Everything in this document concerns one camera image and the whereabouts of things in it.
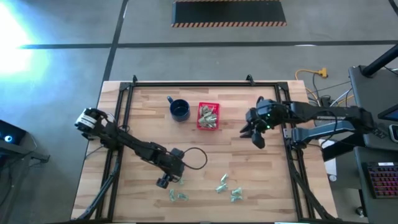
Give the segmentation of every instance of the red basket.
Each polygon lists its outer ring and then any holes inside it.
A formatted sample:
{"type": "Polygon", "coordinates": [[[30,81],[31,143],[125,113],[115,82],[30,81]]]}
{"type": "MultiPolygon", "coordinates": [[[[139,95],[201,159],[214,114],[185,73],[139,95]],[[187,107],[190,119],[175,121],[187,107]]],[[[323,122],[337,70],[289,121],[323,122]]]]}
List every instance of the red basket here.
{"type": "Polygon", "coordinates": [[[217,130],[220,125],[220,104],[219,103],[203,103],[200,102],[198,106],[198,119],[197,119],[197,128],[200,130],[209,130],[209,131],[214,131],[217,130]],[[213,113],[217,114],[217,120],[216,120],[216,128],[203,128],[200,126],[199,119],[200,119],[200,108],[202,106],[208,106],[210,109],[213,109],[213,113]]]}

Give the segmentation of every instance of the keyboard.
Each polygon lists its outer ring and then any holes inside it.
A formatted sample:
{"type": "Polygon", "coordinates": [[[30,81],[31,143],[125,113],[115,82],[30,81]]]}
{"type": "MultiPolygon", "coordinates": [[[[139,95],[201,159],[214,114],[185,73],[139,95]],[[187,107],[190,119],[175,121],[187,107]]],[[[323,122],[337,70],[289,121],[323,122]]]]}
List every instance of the keyboard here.
{"type": "Polygon", "coordinates": [[[374,198],[398,198],[398,162],[367,162],[363,169],[374,198]]]}

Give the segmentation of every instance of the concrete floor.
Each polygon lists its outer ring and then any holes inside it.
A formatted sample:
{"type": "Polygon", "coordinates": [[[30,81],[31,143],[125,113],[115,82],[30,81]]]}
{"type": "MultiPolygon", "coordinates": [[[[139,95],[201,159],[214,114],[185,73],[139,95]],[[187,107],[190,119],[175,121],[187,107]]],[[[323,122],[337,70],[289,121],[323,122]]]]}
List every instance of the concrete floor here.
{"type": "MultiPolygon", "coordinates": [[[[285,0],[288,26],[170,28],[172,0],[130,0],[120,43],[394,40],[398,18],[387,1],[285,0]]],[[[122,0],[0,1],[0,119],[30,132],[48,164],[27,174],[10,223],[70,218],[85,141],[73,124],[96,106],[109,49],[15,50],[21,44],[110,44],[122,0]]],[[[372,62],[390,45],[117,49],[110,80],[291,80],[294,71],[328,69],[319,89],[346,82],[350,66],[372,62]]],[[[398,67],[394,61],[390,67],[398,67]]],[[[312,75],[300,74],[313,89],[312,75]]],[[[338,97],[350,84],[325,90],[338,97]]],[[[344,169],[347,162],[338,162],[344,169]]],[[[332,184],[340,218],[356,220],[356,191],[332,184]]]]}

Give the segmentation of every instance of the coffee mug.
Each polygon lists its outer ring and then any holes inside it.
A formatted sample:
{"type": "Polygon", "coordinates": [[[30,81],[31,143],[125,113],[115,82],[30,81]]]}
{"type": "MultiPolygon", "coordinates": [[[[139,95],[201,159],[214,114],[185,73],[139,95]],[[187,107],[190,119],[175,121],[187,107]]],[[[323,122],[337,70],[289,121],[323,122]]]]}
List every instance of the coffee mug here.
{"type": "Polygon", "coordinates": [[[191,115],[189,104],[185,100],[173,100],[170,96],[167,97],[170,102],[170,113],[175,121],[186,121],[191,115]]]}

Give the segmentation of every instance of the wooden tabletop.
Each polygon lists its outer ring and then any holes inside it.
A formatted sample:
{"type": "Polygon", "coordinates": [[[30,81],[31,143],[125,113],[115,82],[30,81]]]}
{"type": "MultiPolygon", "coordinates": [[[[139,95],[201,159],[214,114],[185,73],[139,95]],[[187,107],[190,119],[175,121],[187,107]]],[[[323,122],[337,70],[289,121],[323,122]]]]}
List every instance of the wooden tabletop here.
{"type": "MultiPolygon", "coordinates": [[[[307,102],[303,81],[287,81],[290,97],[307,102]]],[[[98,109],[114,113],[120,82],[104,82],[98,109]]],[[[200,147],[208,155],[201,170],[185,168],[184,184],[170,183],[167,190],[157,187],[163,172],[141,161],[133,150],[124,148],[114,211],[115,222],[273,222],[296,221],[292,188],[287,169],[280,128],[263,136],[266,148],[256,148],[250,139],[239,138],[248,108],[259,96],[275,99],[273,87],[140,87],[134,88],[129,117],[129,134],[142,141],[152,141],[169,151],[200,147]],[[187,100],[191,117],[184,123],[170,115],[166,96],[187,100]],[[203,131],[196,127],[199,102],[219,103],[220,129],[203,131]],[[229,189],[242,187],[243,199],[230,202],[231,191],[216,193],[220,179],[227,173],[229,189]],[[169,200],[169,189],[189,196],[188,201],[169,200]]],[[[124,98],[121,118],[126,98],[124,98]]],[[[313,123],[303,124],[312,127],[313,123]]],[[[99,146],[89,143],[88,152],[99,146]]],[[[106,149],[93,153],[84,163],[72,218],[83,213],[98,193],[103,174],[106,149]]],[[[183,158],[190,166],[201,166],[204,156],[190,151],[183,158]]],[[[310,188],[326,210],[336,216],[335,204],[318,147],[304,150],[310,188]]],[[[303,194],[303,210],[306,211],[303,194]]]]}

